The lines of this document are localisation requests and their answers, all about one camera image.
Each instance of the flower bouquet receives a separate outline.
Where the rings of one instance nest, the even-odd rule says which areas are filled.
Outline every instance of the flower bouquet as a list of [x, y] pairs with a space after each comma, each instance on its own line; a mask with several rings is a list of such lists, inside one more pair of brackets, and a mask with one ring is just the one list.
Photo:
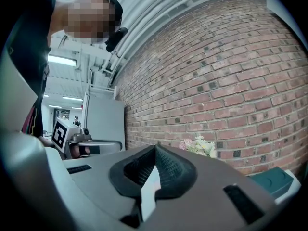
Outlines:
[[215, 150], [215, 145], [213, 142], [207, 142], [203, 139], [203, 136], [195, 137], [195, 141], [191, 139], [184, 139], [180, 143], [180, 149], [189, 152], [194, 152], [204, 156], [210, 156], [212, 158], [217, 157], [217, 151]]

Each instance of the fluorescent light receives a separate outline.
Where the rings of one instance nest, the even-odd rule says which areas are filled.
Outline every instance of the fluorescent light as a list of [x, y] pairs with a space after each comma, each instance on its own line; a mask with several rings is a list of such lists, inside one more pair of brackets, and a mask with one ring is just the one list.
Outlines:
[[54, 105], [49, 105], [49, 107], [52, 107], [52, 108], [59, 108], [59, 109], [62, 108], [62, 107], [60, 107], [60, 106], [54, 106]]
[[59, 64], [65, 64], [69, 66], [76, 67], [77, 63], [76, 60], [64, 58], [64, 57], [59, 57], [59, 56], [48, 56], [48, 61], [53, 62], [53, 63], [59, 63]]
[[62, 97], [64, 99], [76, 100], [76, 101], [83, 101], [81, 98], [70, 98], [70, 97]]

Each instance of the brick wall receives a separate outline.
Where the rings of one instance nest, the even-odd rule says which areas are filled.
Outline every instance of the brick wall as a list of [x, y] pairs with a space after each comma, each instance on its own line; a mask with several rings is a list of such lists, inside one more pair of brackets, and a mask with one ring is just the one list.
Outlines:
[[158, 31], [115, 84], [128, 149], [201, 134], [244, 174], [308, 158], [308, 61], [265, 0], [216, 0]]

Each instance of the ceiling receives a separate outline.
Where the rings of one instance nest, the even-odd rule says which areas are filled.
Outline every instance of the ceiling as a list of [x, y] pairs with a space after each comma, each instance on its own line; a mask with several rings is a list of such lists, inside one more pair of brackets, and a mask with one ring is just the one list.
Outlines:
[[81, 102], [64, 100], [63, 96], [84, 98], [89, 91], [88, 83], [101, 88], [112, 84], [116, 72], [155, 31], [184, 11], [207, 0], [118, 0], [123, 7], [122, 27], [128, 29], [112, 53], [105, 44], [84, 44], [68, 38], [60, 41], [64, 32], [58, 32], [51, 39], [51, 55], [76, 59], [77, 67], [50, 63], [44, 98], [45, 104], [63, 108], [80, 107]]

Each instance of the person's neck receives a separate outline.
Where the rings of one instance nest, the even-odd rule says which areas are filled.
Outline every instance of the person's neck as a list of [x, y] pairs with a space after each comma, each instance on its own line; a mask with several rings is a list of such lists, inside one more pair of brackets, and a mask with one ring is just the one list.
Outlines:
[[73, 3], [73, 1], [56, 0], [47, 36], [49, 46], [52, 34], [62, 31], [67, 24], [68, 8], [71, 3]]

